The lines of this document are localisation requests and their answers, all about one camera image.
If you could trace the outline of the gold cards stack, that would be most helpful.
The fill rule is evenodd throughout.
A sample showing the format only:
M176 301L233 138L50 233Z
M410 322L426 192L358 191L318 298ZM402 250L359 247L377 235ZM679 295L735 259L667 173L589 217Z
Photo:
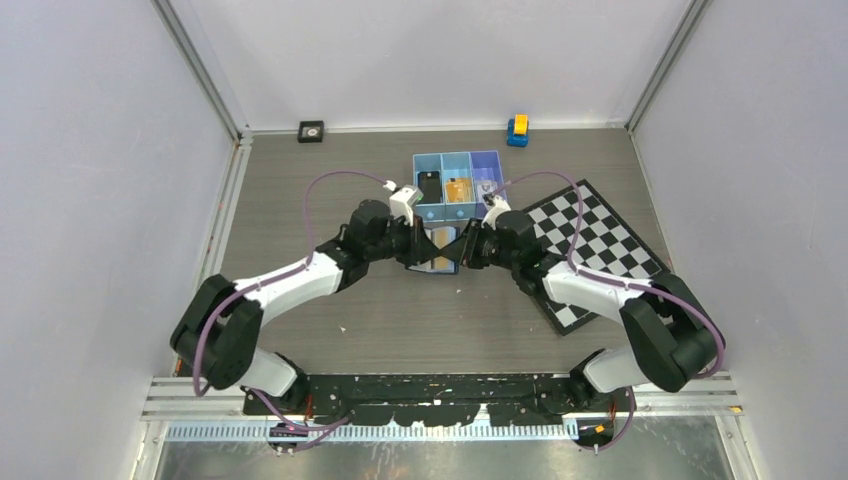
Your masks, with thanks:
M474 186L470 177L449 177L444 184L445 202L473 203Z

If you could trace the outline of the blue three-compartment organizer tray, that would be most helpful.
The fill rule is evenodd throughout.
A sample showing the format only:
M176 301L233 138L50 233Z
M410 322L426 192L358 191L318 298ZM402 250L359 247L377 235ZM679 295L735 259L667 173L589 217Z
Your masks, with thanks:
M412 166L414 185L423 194L415 212L424 222L482 219L484 196L504 183L496 150L419 153Z

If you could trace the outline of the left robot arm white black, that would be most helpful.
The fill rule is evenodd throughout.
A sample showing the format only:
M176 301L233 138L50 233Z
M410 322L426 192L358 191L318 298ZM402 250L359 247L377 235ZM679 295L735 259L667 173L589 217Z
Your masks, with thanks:
M361 280L372 263L395 260L417 266L440 253L419 216L391 214L387 204L365 200L335 237L306 258L253 278L205 279L177 323L170 347L192 368L198 385L259 390L280 412L298 412L307 398L303 373L291 361L258 346L271 320L311 300L341 292Z

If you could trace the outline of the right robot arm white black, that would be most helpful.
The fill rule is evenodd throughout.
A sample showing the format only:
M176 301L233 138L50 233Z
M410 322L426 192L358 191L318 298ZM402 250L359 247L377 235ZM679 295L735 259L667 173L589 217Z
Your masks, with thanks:
M721 334L679 277L596 273L545 249L524 212L471 220L441 254L470 269L504 268L523 293L579 307L624 328L627 345L594 354L571 372L572 400L584 410L598 409L612 391L625 387L652 384L678 392L690 380L712 375L723 361Z

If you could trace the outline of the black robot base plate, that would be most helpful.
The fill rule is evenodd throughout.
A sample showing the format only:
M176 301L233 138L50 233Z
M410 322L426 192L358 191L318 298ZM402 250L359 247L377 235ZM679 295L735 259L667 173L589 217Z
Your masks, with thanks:
M556 373L302 374L280 396L247 387L248 416L305 414L316 427L547 426L577 413L630 414L621 388L599 393L581 378Z

